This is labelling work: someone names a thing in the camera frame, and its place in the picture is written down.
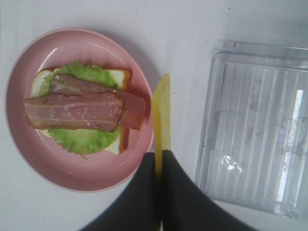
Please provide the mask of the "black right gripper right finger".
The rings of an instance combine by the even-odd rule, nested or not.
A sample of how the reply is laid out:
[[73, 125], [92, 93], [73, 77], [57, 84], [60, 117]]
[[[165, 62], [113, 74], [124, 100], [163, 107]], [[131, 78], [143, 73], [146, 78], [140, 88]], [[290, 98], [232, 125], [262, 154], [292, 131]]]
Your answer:
[[165, 231], [254, 231], [209, 199], [174, 154], [162, 152], [162, 224]]

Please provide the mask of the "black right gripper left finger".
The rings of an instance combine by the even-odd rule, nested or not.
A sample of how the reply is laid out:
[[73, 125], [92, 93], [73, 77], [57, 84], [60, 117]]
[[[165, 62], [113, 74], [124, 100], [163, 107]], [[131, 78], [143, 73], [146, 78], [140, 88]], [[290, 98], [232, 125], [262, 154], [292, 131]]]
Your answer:
[[146, 153], [134, 177], [117, 199], [83, 231], [158, 231], [155, 156]]

